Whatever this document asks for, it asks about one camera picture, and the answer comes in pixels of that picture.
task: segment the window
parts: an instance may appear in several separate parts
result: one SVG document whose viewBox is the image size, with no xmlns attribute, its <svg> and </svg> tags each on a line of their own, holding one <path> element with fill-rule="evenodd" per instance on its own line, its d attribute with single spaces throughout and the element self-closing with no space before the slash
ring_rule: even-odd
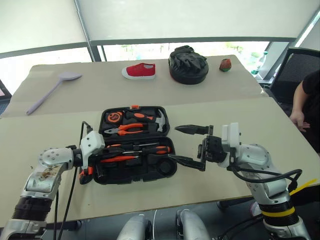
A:
<svg viewBox="0 0 320 240">
<path fill-rule="evenodd" d="M 34 65 L 91 62 L 86 47 L 46 51 L 0 59 L 0 79 L 13 95 Z"/>
<path fill-rule="evenodd" d="M 104 45 L 107 61 L 167 59 L 175 48 L 189 45 L 203 56 L 236 55 L 250 72 L 263 55 L 268 41 L 184 42 L 131 45 Z"/>
</svg>

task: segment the black tool case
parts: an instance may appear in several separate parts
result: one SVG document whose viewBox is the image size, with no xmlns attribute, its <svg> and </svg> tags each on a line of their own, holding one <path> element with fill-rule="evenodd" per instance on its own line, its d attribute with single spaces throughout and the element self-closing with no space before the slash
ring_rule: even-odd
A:
<svg viewBox="0 0 320 240">
<path fill-rule="evenodd" d="M 163 119 L 165 119 L 165 123 L 163 124 L 161 131 L 158 131 L 159 124 L 156 122 L 146 122 L 145 120 L 132 117 L 132 114 L 144 114 L 146 116 L 155 116 L 160 118 L 161 113 L 159 111 L 163 113 Z M 125 135 L 119 135 L 118 133 L 105 133 L 106 130 L 118 128 L 120 125 L 123 126 L 136 123 L 144 123 L 144 126 L 130 128 L 126 131 L 135 132 L 142 130 L 143 132 Z M 119 148 L 125 149 L 126 152 L 142 151 L 142 149 L 167 146 L 169 147 L 170 154 L 175 154 L 175 148 L 172 140 L 166 137 L 169 130 L 169 119 L 166 110 L 161 106 L 134 105 L 131 107 L 107 109 L 102 113 L 99 126 L 99 133 L 103 135 L 105 147 L 107 149 L 112 146 L 118 146 L 119 144 L 122 144 Z M 177 163 L 168 158 L 167 154 L 145 154 L 135 152 L 132 154 L 124 154 L 124 156 L 135 156 L 137 158 L 115 162 L 97 162 L 94 165 L 93 170 L 94 180 L 103 185 L 129 184 L 132 181 L 143 180 L 146 182 L 168 178 L 177 171 Z"/>
</svg>

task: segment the red sneaker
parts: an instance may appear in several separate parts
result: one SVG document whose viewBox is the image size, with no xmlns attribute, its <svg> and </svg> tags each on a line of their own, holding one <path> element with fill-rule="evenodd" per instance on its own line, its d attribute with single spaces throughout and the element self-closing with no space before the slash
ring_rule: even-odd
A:
<svg viewBox="0 0 320 240">
<path fill-rule="evenodd" d="M 128 66 L 122 69 L 122 75 L 126 79 L 154 79 L 156 77 L 156 65 L 140 63 L 134 66 Z"/>
</svg>

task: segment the tool case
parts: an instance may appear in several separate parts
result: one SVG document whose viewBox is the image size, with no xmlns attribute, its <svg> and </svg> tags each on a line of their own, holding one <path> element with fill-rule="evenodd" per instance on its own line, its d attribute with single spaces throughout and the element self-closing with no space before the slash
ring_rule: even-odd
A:
<svg viewBox="0 0 320 240">
<path fill-rule="evenodd" d="M 133 105 L 105 110 L 99 126 L 105 150 L 121 148 L 125 152 L 110 161 L 97 162 L 93 179 L 105 185 L 171 177 L 177 171 L 177 163 L 166 154 L 175 154 L 174 144 L 167 137 L 169 130 L 169 119 L 161 106 Z"/>
</svg>

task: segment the beige table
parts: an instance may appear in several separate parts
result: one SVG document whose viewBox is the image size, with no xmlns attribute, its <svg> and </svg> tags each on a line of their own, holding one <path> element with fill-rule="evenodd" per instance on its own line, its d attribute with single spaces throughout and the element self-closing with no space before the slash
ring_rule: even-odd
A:
<svg viewBox="0 0 320 240">
<path fill-rule="evenodd" d="M 230 58 L 232 68 L 219 70 L 220 62 Z M 13 95 L 2 117 L 25 116 L 26 111 L 57 82 L 58 74 L 74 71 L 83 74 L 75 81 L 64 82 L 32 115 L 103 111 L 108 108 L 144 105 L 168 106 L 265 97 L 257 81 L 236 56 L 208 57 L 209 73 L 197 85 L 174 81 L 167 59 L 145 60 L 155 63 L 154 80 L 129 80 L 121 69 L 142 61 L 68 63 L 34 66 Z"/>
<path fill-rule="evenodd" d="M 174 142 L 177 155 L 196 159 L 198 144 L 204 136 L 183 134 L 174 130 L 175 126 L 212 124 L 214 135 L 221 136 L 222 125 L 239 122 L 244 144 L 264 146 L 274 165 L 283 173 L 303 170 L 298 181 L 300 185 L 320 176 L 319 156 L 272 98 L 170 105 L 165 109 L 171 125 L 168 136 Z M 32 172 L 31 166 L 38 164 L 39 153 L 48 147 L 78 144 L 82 120 L 97 130 L 100 117 L 101 112 L 94 111 L 0 119 L 0 226 L 11 217 Z M 72 177 L 73 171 L 62 175 L 59 221 L 63 218 Z M 205 172 L 178 165 L 174 176 L 151 182 L 99 185 L 92 181 L 80 185 L 77 180 L 67 219 L 87 219 L 248 195 L 250 192 L 242 180 L 215 163 L 208 162 Z M 52 221 L 53 210 L 48 215 L 48 222 Z"/>
</svg>

